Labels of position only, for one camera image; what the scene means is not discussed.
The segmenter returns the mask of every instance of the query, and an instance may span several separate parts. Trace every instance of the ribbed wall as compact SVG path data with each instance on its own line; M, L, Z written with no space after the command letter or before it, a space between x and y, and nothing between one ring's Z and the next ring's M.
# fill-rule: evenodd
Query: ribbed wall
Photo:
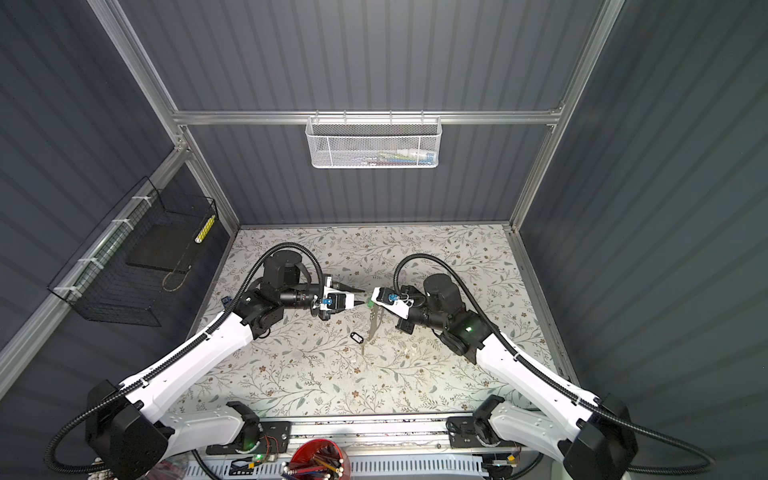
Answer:
M440 165L320 170L304 127L193 126L240 222L508 220L545 125L445 126Z
M182 110L555 108L599 4L122 2Z
M0 346L172 148L82 2L0 2Z
M168 190L200 195L186 167ZM187 337L197 310L227 247L229 235L216 222L194 268L168 311L173 321L160 327L89 322L72 312L43 345L0 401L0 478L72 478L49 472L42 453L51 437L85 408L88 391L103 379L118 383L167 355ZM94 452L81 428L62 443L59 458L87 464Z
M767 108L765 2L629 2L522 229L582 384L700 478L765 475Z
M89 232L172 143L85 0L0 2L0 346L48 295ZM200 194L186 167L170 189ZM227 245L218 224L161 328L69 314L0 400L0 478L48 472L50 438L102 379L119 382L184 340ZM64 462L90 463L78 429Z

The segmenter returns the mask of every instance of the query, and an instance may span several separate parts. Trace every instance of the floral tablecloth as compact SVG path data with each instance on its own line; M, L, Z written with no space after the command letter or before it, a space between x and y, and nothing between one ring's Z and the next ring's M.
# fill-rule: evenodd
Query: floral tablecloth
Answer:
M200 328L221 311L220 299L234 295L264 250L284 241L306 246L324 273L368 295L374 286L392 285L392 272L406 255L436 255L457 270L502 331L553 368L501 225L241 230ZM305 264L314 274L308 259ZM403 269L400 283L422 290L422 281L439 272L439 266L416 260ZM170 410L214 409L239 399L267 417L454 412L473 410L489 394L530 405L451 353L429 329L417 326L409 336L395 324L392 314L364 305L328 322L307 310L287 310L268 338L226 358ZM351 332L365 338L362 345L349 338Z

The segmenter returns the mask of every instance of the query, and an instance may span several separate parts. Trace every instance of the black cable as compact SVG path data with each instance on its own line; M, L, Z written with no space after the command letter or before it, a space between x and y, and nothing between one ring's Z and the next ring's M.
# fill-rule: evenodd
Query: black cable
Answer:
M536 468L536 465L541 463L541 460L544 459L544 454L540 453L536 455L536 458L534 458L533 462L528 464L525 468L522 470L518 470L515 473L512 474L511 477L506 478L505 480L518 480L518 478L521 478L523 475L527 475L531 470Z
M235 294L235 297L224 307L224 312L221 314L219 319L212 323L208 328L206 328L204 333L198 334L198 336L195 337L191 343L187 344L183 349L173 354L173 356L168 360L162 362L157 368L152 369L146 376L142 377L141 380L137 380L136 382L131 383L129 386L124 386L118 392L113 393L111 396L107 397L91 408L84 410L80 415L74 417L72 420L67 422L66 425L61 427L61 429L56 433L56 435L53 436L51 441L48 443L48 446L45 448L45 453L43 454L43 462L45 463L45 466L54 472L72 475L82 475L86 473L94 473L100 472L101 470L106 470L107 466L104 463L97 463L95 465L67 465L65 463L61 463L56 459L56 449L61 443L61 440L63 440L64 437L75 427L84 422L85 419L107 408L119 399L123 399L127 394L141 387L144 382L149 382L154 377L160 375L161 372L163 372L169 366L173 365L181 357L187 355L196 346L204 342L209 335L213 334L216 329L218 329L221 324L224 323L224 320L229 317L233 310L235 310L235 307L238 303L240 303L240 299L243 297L243 294L248 290L250 281L253 279L253 276L256 275L256 271L261 267L262 263L264 263L264 260L266 260L267 257L274 254L275 252L284 250L286 248L293 248L294 250L298 250L309 257L312 265L315 267L315 271L317 272L317 278L319 279L318 281L320 285L322 285L323 269L320 266L320 262L304 245L299 245L298 243L294 242L283 242L278 243L274 247L270 248L261 257L259 257L256 263L251 267L250 271L245 277L245 280L243 281L243 284L240 286L237 294Z
M192 456L197 461L197 464L200 466L200 468L203 469L205 475L208 475L210 480L222 480L222 478L219 475L216 475L214 471L208 467L208 465L205 465L205 462L203 462L203 459L200 457L200 453L197 451L197 449L191 449L190 452L192 452Z
M408 262L410 262L411 260L415 260L417 258L421 258L424 260L431 260L437 263L438 265L442 266L448 273L450 273L453 279L456 280L456 283L458 283L458 285L461 287L464 294L469 299L469 302L475 308L475 311L477 312L477 314L480 315L480 318L485 322L486 325L488 325L488 327L491 329L491 331L496 336L498 341L512 355L515 355L518 353L518 350L515 347L513 347L507 341L507 339L502 335L502 332L498 329L498 326L495 323L493 323L488 318L488 316L485 315L485 312L482 311L482 309L477 303L477 300L475 300L474 296L469 292L469 288L467 288L467 286L464 284L461 277L458 276L458 274L455 272L455 270L451 268L450 265L448 265L443 260L440 260L438 257L435 257L434 255L429 255L428 253L414 253L412 255L408 255L406 258L402 259L400 263L398 263L392 278L392 285L398 294L400 294L400 285L399 285L400 270L402 270L402 268ZM525 368L527 368L531 373L536 375L541 381L543 381L553 389L557 390L563 396L571 400L571 402L573 402L575 405L578 404L579 406L586 408L587 410L594 413L595 415L598 415L603 419L613 422L614 424L619 425L622 428L629 429L639 435L643 435L650 439L657 440L658 442L666 443L667 445L672 445L673 447L692 453L704 460L704 463L699 463L695 465L683 465L680 467L648 467L648 466L639 466L639 465L629 465L629 467L627 467L628 472L644 473L647 475L696 475L699 473L708 472L715 466L716 462L715 462L715 459L712 457L712 455L706 453L704 450L700 449L699 447L692 445L688 442L684 442L683 440L670 437L669 435L665 435L664 433L655 432L654 430L648 429L641 425L636 425L632 422L628 422L627 420L617 417L616 415L610 412L606 412L603 409L601 409L599 406L592 405L586 400L579 398L575 393L571 392L570 390L566 389L559 383L555 382L553 379L549 378L549 376L547 376L540 369L533 366L524 357L519 356L515 359L515 361L520 362Z

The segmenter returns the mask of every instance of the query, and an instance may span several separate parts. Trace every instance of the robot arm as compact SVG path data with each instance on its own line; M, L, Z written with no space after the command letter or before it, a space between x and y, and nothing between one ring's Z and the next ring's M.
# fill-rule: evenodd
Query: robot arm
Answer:
M510 353L492 334L479 315L465 308L458 287L450 277L439 273L424 281L424 293L404 286L401 294L377 287L372 301L399 317L397 329L412 333L416 324L439 333L438 338L457 355L481 366L507 382L540 410L529 412L490 396L475 411L475 433L486 445L512 440L527 445L563 462L574 480L620 478L637 452L634 434L599 422L585 407L571 402L520 359L549 379L592 405L600 405L615 415L629 418L623 404L614 397L599 399L555 375L533 357L523 352L502 333L516 353Z
M226 310L152 366L117 387L105 380L88 394L90 408L123 386L143 383L86 421L86 441L118 478L138 478L163 458L206 445L232 445L240 453L251 453L263 432L259 417L243 403L228 402L217 410L183 415L168 414L168 408L231 353L268 335L286 308L310 309L314 316L328 320L362 303L354 298L362 290L334 282L329 275L311 283L296 252L278 251L263 265L263 277L250 285L217 328L210 327L220 322ZM300 282L300 273L308 283ZM155 370L161 371L152 378L149 373Z

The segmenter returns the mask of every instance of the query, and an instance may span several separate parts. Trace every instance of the wire mesh basket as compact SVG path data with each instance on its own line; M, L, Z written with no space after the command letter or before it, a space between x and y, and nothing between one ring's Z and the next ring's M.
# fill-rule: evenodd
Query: wire mesh basket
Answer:
M412 124L306 122L315 168L434 168L441 136L439 118Z
M62 283L62 269L48 290L96 322L174 321L177 292L195 274L215 218L213 199L152 190L126 218L113 220L118 227L92 256L77 260L77 276Z

